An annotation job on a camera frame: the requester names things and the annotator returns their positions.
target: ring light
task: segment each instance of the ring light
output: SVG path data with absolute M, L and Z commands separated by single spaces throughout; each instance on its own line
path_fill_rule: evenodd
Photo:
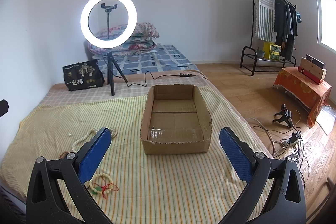
M 89 41 L 92 45 L 99 48 L 114 48 L 122 43 L 124 43 L 127 39 L 132 35 L 135 26 L 137 24 L 137 10 L 131 0 L 118 0 L 120 1 L 127 10 L 128 13 L 128 23 L 125 31 L 117 38 L 112 40 L 101 40 L 95 37 L 89 28 L 89 15 L 93 7 L 102 0 L 89 0 L 85 5 L 82 15 L 81 15 L 81 29 L 84 37 L 87 41 Z

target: yellow striped sheet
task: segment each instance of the yellow striped sheet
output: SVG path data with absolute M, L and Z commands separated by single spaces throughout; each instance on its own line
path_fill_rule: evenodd
M 208 153 L 145 155 L 139 134 L 146 96 L 40 106 L 22 122 L 6 153 L 1 175 L 11 178 L 10 186 L 26 195 L 38 156 L 56 159 L 90 128 L 113 127 L 118 135 L 97 172 L 110 174 L 120 190 L 109 193 L 107 200 L 101 195 L 94 196 L 113 223 L 218 223 L 246 185 L 239 180 L 221 148 L 219 131 L 229 126 L 253 150 L 263 148 L 226 99 L 208 86 L 200 87 L 200 91 L 213 121 Z M 60 187 L 71 213 L 80 218 L 63 181 Z M 267 183 L 251 217 L 260 213 L 269 190 Z

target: floral tablecloth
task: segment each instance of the floral tablecloth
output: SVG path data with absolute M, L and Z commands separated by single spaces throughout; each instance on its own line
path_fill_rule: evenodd
M 273 87 L 282 86 L 310 109 L 307 124 L 311 128 L 315 124 L 322 106 L 328 104 L 331 85 L 326 81 L 318 85 L 297 69 L 297 67 L 282 68 Z

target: garment rack pole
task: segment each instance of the garment rack pole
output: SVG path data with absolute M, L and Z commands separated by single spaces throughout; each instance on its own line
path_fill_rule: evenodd
M 258 60 L 269 61 L 269 62 L 276 62 L 276 63 L 282 63 L 282 68 L 285 67 L 285 64 L 293 64 L 294 67 L 295 67 L 296 66 L 296 58 L 294 56 L 292 57 L 294 59 L 294 62 L 291 61 L 291 60 L 286 60 L 285 58 L 280 59 L 279 61 L 268 60 L 268 59 L 264 59 L 264 58 L 258 58 L 256 50 L 254 48 L 252 48 L 253 31 L 254 31 L 254 16 L 255 16 L 255 0 L 253 0 L 253 17 L 252 17 L 252 32 L 251 32 L 250 46 L 245 46 L 243 48 L 243 50 L 241 51 L 241 60 L 240 60 L 240 66 L 239 66 L 239 68 L 244 67 L 245 69 L 251 71 L 251 76 L 253 76 L 254 72 L 256 72 L 255 68 L 257 66 L 257 61 Z M 252 50 L 254 52 L 254 54 L 246 54 L 245 53 L 246 49 Z M 249 65 L 245 65 L 245 66 L 243 65 L 244 56 L 247 56 L 247 57 L 252 58 L 254 60 L 253 66 L 250 65 L 250 67 L 253 67 L 252 70 L 250 70 L 249 68 L 247 68 L 247 67 L 249 67 Z M 279 68 L 279 66 L 259 66 L 259 67 L 274 67 L 274 68 Z M 257 72 L 270 72 L 270 71 L 269 70 L 258 70 Z

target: metal screw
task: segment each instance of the metal screw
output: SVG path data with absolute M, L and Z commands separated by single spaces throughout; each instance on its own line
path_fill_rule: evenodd
M 37 163 L 41 163 L 41 162 L 43 162 L 43 160 L 44 160 L 43 157 L 38 157 L 38 158 L 36 159 L 36 162 L 37 162 Z
M 295 158 L 294 158 L 293 156 L 288 156 L 288 160 L 289 160 L 290 162 L 295 162 Z
M 75 157 L 75 153 L 69 153 L 69 154 L 67 155 L 67 159 L 68 159 L 68 160 L 72 160 L 74 157 Z
M 262 152 L 257 152 L 255 155 L 256 155 L 256 157 L 259 158 L 259 159 L 263 159 L 263 158 L 265 158 L 265 155 L 264 155 L 264 153 L 262 153 Z

